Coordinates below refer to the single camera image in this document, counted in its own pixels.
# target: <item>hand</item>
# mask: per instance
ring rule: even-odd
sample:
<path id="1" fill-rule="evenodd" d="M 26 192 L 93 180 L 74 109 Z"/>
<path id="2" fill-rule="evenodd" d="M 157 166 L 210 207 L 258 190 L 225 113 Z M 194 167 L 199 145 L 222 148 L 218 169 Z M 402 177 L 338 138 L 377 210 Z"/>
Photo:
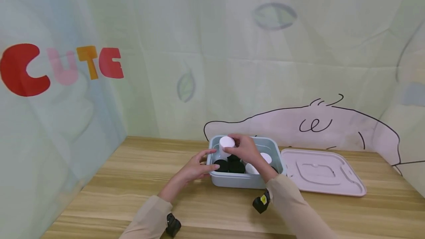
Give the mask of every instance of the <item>hand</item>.
<path id="1" fill-rule="evenodd" d="M 224 148 L 224 152 L 236 155 L 244 162 L 251 163 L 254 167 L 255 163 L 264 160 L 250 136 L 240 134 L 229 134 L 228 136 L 235 140 L 237 147 Z"/>
<path id="2" fill-rule="evenodd" d="M 278 176 L 278 173 L 266 162 L 255 146 L 250 136 L 240 134 L 229 134 L 235 140 L 237 147 L 224 148 L 224 152 L 234 154 L 246 163 L 251 163 L 257 169 L 265 183 Z"/>
<path id="3" fill-rule="evenodd" d="M 158 196 L 165 201 L 171 202 L 188 183 L 196 179 L 207 177 L 209 176 L 209 172 L 217 170 L 220 167 L 218 164 L 205 165 L 207 155 L 214 152 L 216 152 L 215 149 L 206 149 L 193 156 L 187 164 L 168 181 L 167 185 L 159 192 Z"/>
<path id="4" fill-rule="evenodd" d="M 193 156 L 185 166 L 174 175 L 173 178 L 178 178 L 182 183 L 187 185 L 193 180 L 202 179 L 210 175 L 210 172 L 217 170 L 218 164 L 205 165 L 207 155 L 215 153 L 215 149 L 206 149 Z"/>

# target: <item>wooden table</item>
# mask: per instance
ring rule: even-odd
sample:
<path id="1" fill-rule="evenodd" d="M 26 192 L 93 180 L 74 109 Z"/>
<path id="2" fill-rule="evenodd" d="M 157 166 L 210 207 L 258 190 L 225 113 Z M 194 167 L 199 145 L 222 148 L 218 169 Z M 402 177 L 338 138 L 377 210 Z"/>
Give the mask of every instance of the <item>wooden table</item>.
<path id="1" fill-rule="evenodd" d="M 206 141 L 128 137 L 42 238 L 117 239 L 143 202 L 207 148 Z M 425 238 L 425 199 L 380 155 L 332 151 L 363 180 L 366 196 L 303 196 L 340 238 Z M 261 215 L 252 207 L 262 193 L 193 183 L 173 203 L 183 226 L 176 238 L 295 238 L 273 207 Z"/>

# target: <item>yellow label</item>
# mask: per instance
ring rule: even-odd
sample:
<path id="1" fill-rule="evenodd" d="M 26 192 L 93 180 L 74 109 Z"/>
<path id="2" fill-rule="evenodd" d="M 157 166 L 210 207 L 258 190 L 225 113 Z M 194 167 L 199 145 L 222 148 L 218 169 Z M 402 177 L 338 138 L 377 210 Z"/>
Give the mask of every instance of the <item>yellow label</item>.
<path id="1" fill-rule="evenodd" d="M 267 204 L 267 197 L 266 197 L 266 195 L 262 195 L 262 196 L 260 197 L 260 200 L 261 200 L 261 202 L 262 202 L 264 205 L 266 205 L 266 204 Z"/>

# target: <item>leaf drawing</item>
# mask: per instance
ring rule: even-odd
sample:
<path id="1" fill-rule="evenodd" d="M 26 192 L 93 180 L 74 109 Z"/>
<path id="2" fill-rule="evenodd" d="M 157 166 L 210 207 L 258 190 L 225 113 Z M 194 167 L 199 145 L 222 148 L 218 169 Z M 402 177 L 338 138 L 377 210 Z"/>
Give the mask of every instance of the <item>leaf drawing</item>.
<path id="1" fill-rule="evenodd" d="M 187 103 L 192 99 L 194 93 L 195 79 L 193 78 L 192 71 L 189 70 L 177 82 L 177 96 L 182 102 Z"/>
<path id="2" fill-rule="evenodd" d="M 291 26 L 297 19 L 297 13 L 285 4 L 266 3 L 252 13 L 255 23 L 264 30 L 282 30 Z"/>

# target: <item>box lid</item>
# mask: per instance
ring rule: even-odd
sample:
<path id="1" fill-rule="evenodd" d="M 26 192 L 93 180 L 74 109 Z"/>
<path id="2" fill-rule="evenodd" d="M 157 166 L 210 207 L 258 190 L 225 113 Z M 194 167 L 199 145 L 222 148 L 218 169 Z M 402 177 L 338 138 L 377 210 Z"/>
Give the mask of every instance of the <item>box lid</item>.
<path id="1" fill-rule="evenodd" d="M 283 149 L 286 175 L 302 191 L 326 194 L 366 195 L 366 187 L 344 157 L 334 152 Z"/>

